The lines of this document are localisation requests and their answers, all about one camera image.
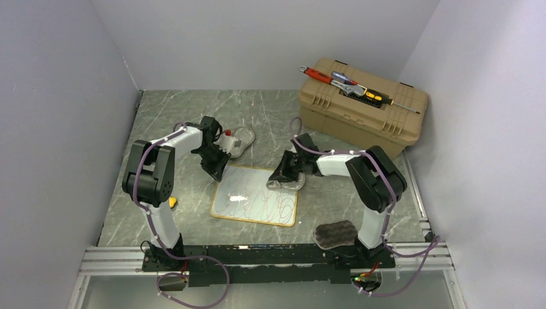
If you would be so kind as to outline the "grey blue scrubbing sponge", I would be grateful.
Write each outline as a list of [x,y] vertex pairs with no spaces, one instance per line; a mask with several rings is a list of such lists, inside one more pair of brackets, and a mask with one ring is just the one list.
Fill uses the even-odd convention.
[[266,188],[273,191],[299,191],[305,184],[306,176],[304,173],[299,173],[297,180],[290,182],[281,182],[279,180],[268,180],[266,182]]

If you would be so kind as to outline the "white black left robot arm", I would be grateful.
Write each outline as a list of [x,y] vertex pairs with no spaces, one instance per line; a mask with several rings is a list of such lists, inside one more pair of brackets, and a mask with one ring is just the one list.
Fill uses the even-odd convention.
[[203,117],[198,124],[178,122],[168,135],[152,141],[137,140],[131,146],[122,190],[143,212],[151,245],[163,249],[159,260],[168,270],[179,269],[185,261],[183,237],[169,205],[177,159],[188,153],[198,155],[201,168],[220,182],[232,145],[231,130],[213,117]]

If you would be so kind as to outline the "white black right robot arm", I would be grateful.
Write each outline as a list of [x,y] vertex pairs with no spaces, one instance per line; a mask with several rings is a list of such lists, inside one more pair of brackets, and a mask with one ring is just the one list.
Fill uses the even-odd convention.
[[293,147],[283,153],[266,186],[270,190],[298,191],[306,176],[343,176],[351,179],[363,205],[362,225],[348,220],[327,223],[314,231],[314,241],[323,250],[360,243],[355,260],[370,267],[379,260],[386,240],[387,219],[392,207],[408,188],[407,181],[385,151],[375,145],[364,151],[320,151],[308,133],[296,135]]

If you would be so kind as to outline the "yellow framed whiteboard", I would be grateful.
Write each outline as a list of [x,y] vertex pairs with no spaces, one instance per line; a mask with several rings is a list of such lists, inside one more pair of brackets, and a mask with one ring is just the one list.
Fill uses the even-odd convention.
[[214,218],[292,227],[296,223],[297,192],[270,190],[272,169],[227,165],[216,184],[210,215]]

